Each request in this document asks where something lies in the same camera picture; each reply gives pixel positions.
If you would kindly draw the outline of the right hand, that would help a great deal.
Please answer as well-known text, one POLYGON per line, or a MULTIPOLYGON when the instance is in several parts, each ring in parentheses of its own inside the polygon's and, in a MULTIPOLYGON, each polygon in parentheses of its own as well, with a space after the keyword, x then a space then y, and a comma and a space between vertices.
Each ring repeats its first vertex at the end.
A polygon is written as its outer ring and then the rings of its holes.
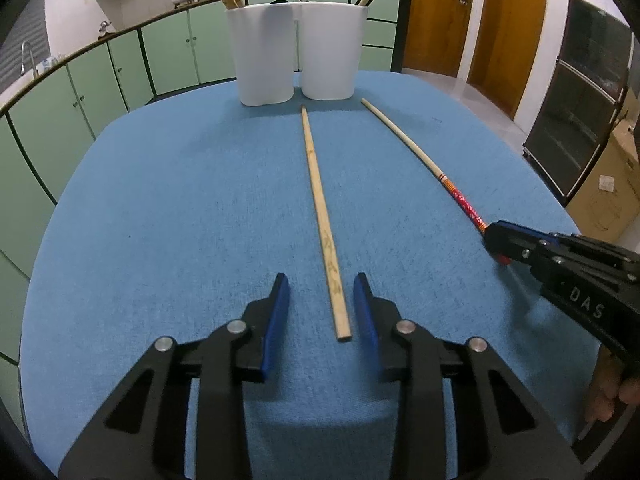
POLYGON ((585 421, 607 422, 617 401, 639 405, 639 378, 632 377, 623 362, 601 346, 586 394, 585 421))

